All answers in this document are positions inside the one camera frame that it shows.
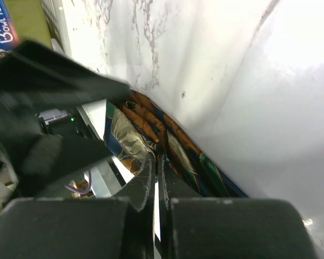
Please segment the floral brown green tie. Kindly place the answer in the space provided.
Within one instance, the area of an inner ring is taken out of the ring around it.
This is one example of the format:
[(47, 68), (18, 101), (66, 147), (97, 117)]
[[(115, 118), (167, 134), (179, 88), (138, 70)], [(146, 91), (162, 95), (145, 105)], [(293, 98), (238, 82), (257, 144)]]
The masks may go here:
[(106, 103), (104, 142), (133, 175), (147, 153), (156, 160), (165, 155), (176, 175), (201, 196), (247, 196), (167, 113), (141, 93)]

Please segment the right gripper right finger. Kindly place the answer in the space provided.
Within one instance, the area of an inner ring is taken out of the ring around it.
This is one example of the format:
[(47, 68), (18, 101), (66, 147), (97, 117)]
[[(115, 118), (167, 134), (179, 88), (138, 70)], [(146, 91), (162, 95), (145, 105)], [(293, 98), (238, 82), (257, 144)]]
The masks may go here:
[(299, 212), (275, 199), (202, 197), (158, 160), (162, 258), (316, 258)]

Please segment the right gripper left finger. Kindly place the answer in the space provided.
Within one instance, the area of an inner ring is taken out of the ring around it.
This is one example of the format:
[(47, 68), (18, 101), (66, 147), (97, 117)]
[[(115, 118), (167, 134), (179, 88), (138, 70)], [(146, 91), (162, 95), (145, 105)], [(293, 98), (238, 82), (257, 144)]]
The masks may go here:
[(15, 199), (0, 214), (0, 258), (153, 258), (155, 161), (105, 199)]

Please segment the olive green plastic basket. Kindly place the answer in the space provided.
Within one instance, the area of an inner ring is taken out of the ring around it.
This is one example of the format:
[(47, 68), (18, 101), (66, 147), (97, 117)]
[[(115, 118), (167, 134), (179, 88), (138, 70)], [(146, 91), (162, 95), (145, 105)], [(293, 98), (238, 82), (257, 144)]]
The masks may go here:
[(20, 43), (32, 39), (52, 47), (51, 37), (41, 1), (4, 1)]

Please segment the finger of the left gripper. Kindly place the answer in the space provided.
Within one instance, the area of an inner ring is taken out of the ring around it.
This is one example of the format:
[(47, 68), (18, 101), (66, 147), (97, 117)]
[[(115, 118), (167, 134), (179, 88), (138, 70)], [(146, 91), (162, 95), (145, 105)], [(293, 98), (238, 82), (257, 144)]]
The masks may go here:
[(43, 135), (19, 167), (21, 194), (52, 194), (112, 153), (103, 141)]
[(21, 107), (61, 110), (122, 100), (130, 93), (126, 82), (97, 74), (31, 40), (0, 59), (0, 113)]

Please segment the blue basket label sticker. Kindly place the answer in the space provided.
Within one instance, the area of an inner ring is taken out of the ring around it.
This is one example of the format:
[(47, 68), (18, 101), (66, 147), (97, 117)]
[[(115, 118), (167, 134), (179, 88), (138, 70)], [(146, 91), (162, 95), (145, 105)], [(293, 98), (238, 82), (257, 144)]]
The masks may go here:
[(17, 31), (4, 1), (0, 0), (0, 59), (20, 43)]

